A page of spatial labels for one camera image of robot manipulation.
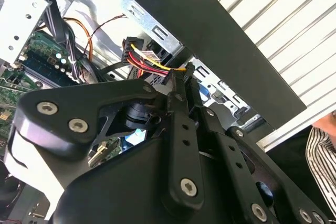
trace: white louvered blind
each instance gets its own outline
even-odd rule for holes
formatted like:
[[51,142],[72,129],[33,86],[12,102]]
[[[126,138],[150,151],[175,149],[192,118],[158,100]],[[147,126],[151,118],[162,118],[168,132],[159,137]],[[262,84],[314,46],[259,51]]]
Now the white louvered blind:
[[336,0],[218,0],[307,110],[259,146],[266,151],[336,109]]

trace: orange wire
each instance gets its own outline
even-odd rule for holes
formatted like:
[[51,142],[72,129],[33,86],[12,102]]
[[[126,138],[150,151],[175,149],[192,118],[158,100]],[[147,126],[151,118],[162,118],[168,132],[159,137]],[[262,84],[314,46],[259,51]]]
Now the orange wire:
[[81,21],[79,21],[78,19],[75,18],[64,18],[64,20],[66,21],[73,21],[75,23],[77,23],[81,28],[83,28],[83,30],[85,31],[85,34],[88,38],[89,41],[89,60],[92,61],[92,57],[93,57],[93,43],[92,43],[92,38],[90,36],[89,31],[87,30],[87,28],[85,27],[85,25],[83,25],[83,23]]

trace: motherboard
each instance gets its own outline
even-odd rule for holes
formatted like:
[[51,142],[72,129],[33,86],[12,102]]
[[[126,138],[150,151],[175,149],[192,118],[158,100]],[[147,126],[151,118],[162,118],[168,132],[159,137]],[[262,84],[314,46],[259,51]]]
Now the motherboard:
[[17,101],[26,92],[41,87],[41,84],[28,77],[22,68],[2,67],[5,69],[0,77],[0,155],[4,154]]
[[37,89],[76,85],[70,71],[67,50],[43,31],[32,34],[16,63],[0,63],[0,156],[20,97]]

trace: bolt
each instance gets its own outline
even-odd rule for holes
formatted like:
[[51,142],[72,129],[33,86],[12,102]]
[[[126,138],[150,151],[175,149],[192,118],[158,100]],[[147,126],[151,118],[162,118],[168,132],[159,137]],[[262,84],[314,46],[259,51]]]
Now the bolt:
[[313,215],[320,224],[324,224],[322,217],[317,212],[313,212]]
[[310,218],[310,216],[307,214],[306,211],[304,211],[303,209],[299,209],[301,217],[308,223],[312,223],[312,220]]
[[180,100],[181,102],[183,102],[183,97],[180,94],[175,94],[175,97]]
[[241,130],[236,130],[236,133],[237,133],[237,135],[240,136],[240,137],[243,137],[243,136],[244,136],[244,134],[241,132]]
[[52,102],[40,102],[36,108],[38,112],[44,115],[53,115],[58,111],[57,106]]
[[150,92],[150,93],[152,92],[152,89],[148,86],[143,86],[143,89],[147,92]]
[[75,119],[70,120],[69,128],[73,132],[84,133],[85,131],[88,130],[89,126],[88,126],[87,122],[85,122],[84,120],[79,119],[79,118],[75,118]]
[[214,116],[215,113],[211,110],[211,109],[206,109],[206,112],[210,115],[210,116]]
[[259,206],[258,204],[254,203],[251,206],[252,212],[253,214],[262,222],[266,222],[267,221],[267,215],[265,213],[265,211],[262,209],[261,206]]
[[182,191],[190,197],[194,197],[197,194],[197,187],[194,182],[188,178],[183,178],[181,180]]

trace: striped shirt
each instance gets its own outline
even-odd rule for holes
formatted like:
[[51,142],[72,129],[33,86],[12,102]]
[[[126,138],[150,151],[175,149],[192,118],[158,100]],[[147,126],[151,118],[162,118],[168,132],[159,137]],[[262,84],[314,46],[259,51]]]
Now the striped shirt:
[[311,129],[306,159],[325,201],[336,218],[336,150],[323,130],[315,127]]

